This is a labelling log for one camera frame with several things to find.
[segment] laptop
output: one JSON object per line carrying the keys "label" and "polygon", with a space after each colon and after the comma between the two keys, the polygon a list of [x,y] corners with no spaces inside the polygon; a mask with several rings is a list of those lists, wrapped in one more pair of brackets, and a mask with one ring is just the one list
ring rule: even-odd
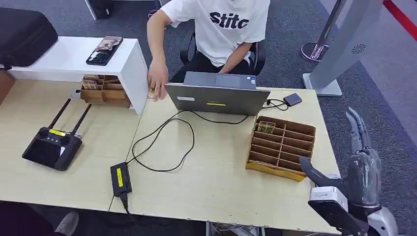
{"label": "laptop", "polygon": [[252,75],[187,72],[184,84],[166,83],[178,110],[257,116],[269,90],[256,89]]}

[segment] yellow label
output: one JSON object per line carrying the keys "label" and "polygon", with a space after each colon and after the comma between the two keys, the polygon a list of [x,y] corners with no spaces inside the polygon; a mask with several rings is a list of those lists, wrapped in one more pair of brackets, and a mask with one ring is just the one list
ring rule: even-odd
{"label": "yellow label", "polygon": [[226,106],[226,104],[221,104],[221,103],[211,103],[208,102],[207,105],[212,105],[212,106]]}
{"label": "yellow label", "polygon": [[121,179],[121,169],[117,168],[119,187],[123,187],[123,180]]}
{"label": "yellow label", "polygon": [[65,133],[64,133],[64,132],[57,131],[57,130],[54,130],[54,129],[50,129],[50,130],[49,130],[49,132],[50,132],[50,133],[53,133],[53,134],[57,134],[57,135],[61,135],[61,136],[65,136]]}

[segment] robotic hand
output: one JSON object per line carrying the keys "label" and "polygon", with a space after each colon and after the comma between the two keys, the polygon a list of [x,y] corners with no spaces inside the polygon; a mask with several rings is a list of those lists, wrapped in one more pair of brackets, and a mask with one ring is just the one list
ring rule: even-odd
{"label": "robotic hand", "polygon": [[368,130],[358,113],[349,108],[346,112],[352,130],[352,155],[349,159],[346,177],[331,179],[316,170],[308,158],[301,157],[300,164],[306,175],[318,187],[333,186],[338,199],[347,199],[348,210],[335,201],[326,201],[323,194],[320,199],[312,199],[309,205],[314,208],[331,226],[342,235],[397,236],[398,229],[390,211],[380,206],[381,160],[372,148]]}

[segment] wooden table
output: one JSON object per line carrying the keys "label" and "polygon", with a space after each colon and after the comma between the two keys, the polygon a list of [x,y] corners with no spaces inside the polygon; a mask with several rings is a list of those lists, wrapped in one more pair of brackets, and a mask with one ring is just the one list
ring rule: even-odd
{"label": "wooden table", "polygon": [[[140,116],[125,107],[93,106],[77,133],[83,146],[65,172],[33,163],[22,153],[48,126],[80,83],[17,80],[0,106],[0,200],[108,210],[110,166],[129,151]],[[72,130],[87,104],[72,100],[55,125]]]}
{"label": "wooden table", "polygon": [[[302,103],[284,112],[262,110],[260,115],[315,126],[313,165],[325,174],[338,174],[315,91],[272,88],[269,97],[282,99],[294,92],[303,99]],[[148,100],[134,140],[151,133],[176,112],[169,98],[161,102]],[[243,118],[211,113],[201,115],[230,122]],[[182,168],[171,173],[152,172],[136,162],[129,165],[133,188],[129,194],[129,210],[132,214],[338,233],[308,206],[312,187],[309,179],[296,182],[245,169],[255,117],[238,125],[210,123],[192,113],[181,113],[178,117],[192,125],[194,149]],[[151,141],[139,143],[136,153],[144,150]],[[156,169],[172,168],[191,144],[189,127],[182,122],[172,122],[140,160]],[[125,212],[118,199],[113,201],[110,211]]]}
{"label": "wooden table", "polygon": [[[177,110],[169,98],[148,100],[142,117],[122,107],[93,106],[78,131],[84,145],[66,172],[23,159],[23,151],[39,128],[49,125],[70,92],[79,86],[71,82],[16,81],[0,106],[0,200],[125,212],[119,200],[111,203],[110,166],[130,159],[133,141],[154,131]],[[302,103],[285,112],[268,109],[260,114],[315,126],[313,164],[325,174],[338,173],[315,92],[272,88],[270,98],[282,99],[293,92],[303,99]],[[71,130],[86,106],[84,101],[73,100],[55,128]],[[220,121],[243,118],[201,115]],[[191,113],[178,117],[191,123],[195,147],[182,168],[171,173],[152,172],[136,162],[129,165],[131,213],[337,233],[307,205],[309,179],[296,182],[244,168],[254,117],[239,125],[210,123]],[[172,122],[140,159],[157,169],[173,167],[191,147],[191,137],[186,124]],[[150,142],[140,143],[136,152]]]}

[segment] smartphone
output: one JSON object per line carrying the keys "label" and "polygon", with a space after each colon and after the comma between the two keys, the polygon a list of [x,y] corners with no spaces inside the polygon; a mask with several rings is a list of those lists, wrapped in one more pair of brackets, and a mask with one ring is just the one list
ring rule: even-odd
{"label": "smartphone", "polygon": [[104,37],[89,58],[87,58],[86,63],[89,65],[107,65],[122,41],[122,37]]}

